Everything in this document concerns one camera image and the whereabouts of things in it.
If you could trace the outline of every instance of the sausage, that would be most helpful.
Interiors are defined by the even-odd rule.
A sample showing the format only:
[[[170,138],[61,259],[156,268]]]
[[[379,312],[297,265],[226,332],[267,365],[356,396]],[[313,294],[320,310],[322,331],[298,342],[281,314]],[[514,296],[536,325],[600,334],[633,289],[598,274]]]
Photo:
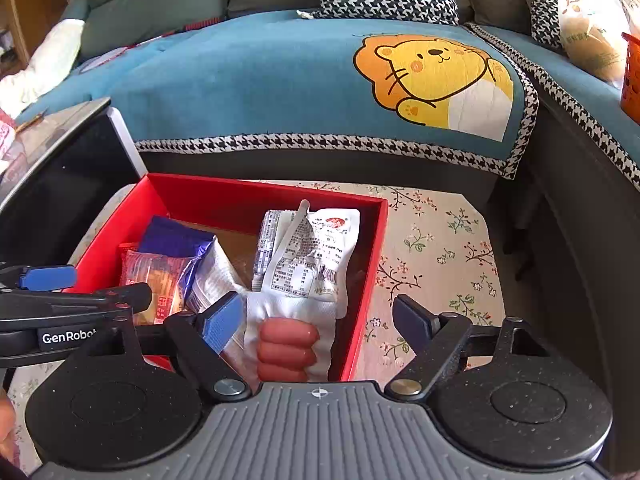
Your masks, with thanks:
[[[306,383],[308,379],[304,370],[289,370],[267,363],[258,363],[258,378],[265,383]]]
[[[310,323],[286,317],[270,317],[260,326],[259,337],[267,343],[311,348],[320,339],[318,329]]]
[[[258,361],[291,370],[303,370],[316,363],[316,354],[311,348],[260,341],[258,343]]]

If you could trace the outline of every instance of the cartoon lion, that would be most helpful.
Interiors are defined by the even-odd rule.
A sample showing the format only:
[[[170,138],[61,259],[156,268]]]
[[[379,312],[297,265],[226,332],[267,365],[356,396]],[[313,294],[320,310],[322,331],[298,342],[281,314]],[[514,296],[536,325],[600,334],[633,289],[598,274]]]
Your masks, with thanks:
[[[507,69],[484,50],[433,36],[371,36],[353,57],[373,97],[410,123],[502,140],[513,103]]]

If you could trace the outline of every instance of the black circular pad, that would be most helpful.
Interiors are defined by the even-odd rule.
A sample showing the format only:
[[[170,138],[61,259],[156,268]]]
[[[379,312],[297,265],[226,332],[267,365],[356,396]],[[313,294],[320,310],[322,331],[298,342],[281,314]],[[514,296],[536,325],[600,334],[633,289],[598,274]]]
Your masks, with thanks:
[[[570,363],[509,355],[453,377],[429,404],[449,436],[491,462],[549,468],[593,458],[611,410]]]
[[[516,422],[544,424],[564,413],[566,401],[556,389],[530,381],[513,381],[500,386],[491,395],[497,412]]]
[[[131,468],[191,433],[201,413],[196,390],[177,374],[122,357],[65,362],[33,393],[26,423],[43,462]]]

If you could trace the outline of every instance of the human hand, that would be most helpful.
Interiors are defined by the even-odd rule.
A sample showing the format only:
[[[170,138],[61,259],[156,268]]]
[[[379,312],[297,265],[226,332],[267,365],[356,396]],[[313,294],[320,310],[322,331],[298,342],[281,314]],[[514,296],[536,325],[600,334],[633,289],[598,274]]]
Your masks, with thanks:
[[[0,388],[0,454],[9,462],[14,461],[15,410],[6,393]]]

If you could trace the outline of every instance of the red box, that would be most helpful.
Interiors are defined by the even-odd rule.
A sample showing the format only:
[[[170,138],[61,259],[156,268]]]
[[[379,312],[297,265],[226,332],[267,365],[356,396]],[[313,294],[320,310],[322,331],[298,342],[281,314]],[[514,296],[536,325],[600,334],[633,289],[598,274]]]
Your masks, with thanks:
[[[302,199],[310,210],[360,211],[360,235],[347,270],[349,306],[337,321],[329,380],[351,379],[362,342],[367,307],[376,281],[385,235],[386,199],[318,189],[172,174],[148,174],[98,232],[77,265],[70,292],[93,292],[117,285],[122,271],[118,245],[140,241],[152,216],[258,235],[269,209],[296,210]]]

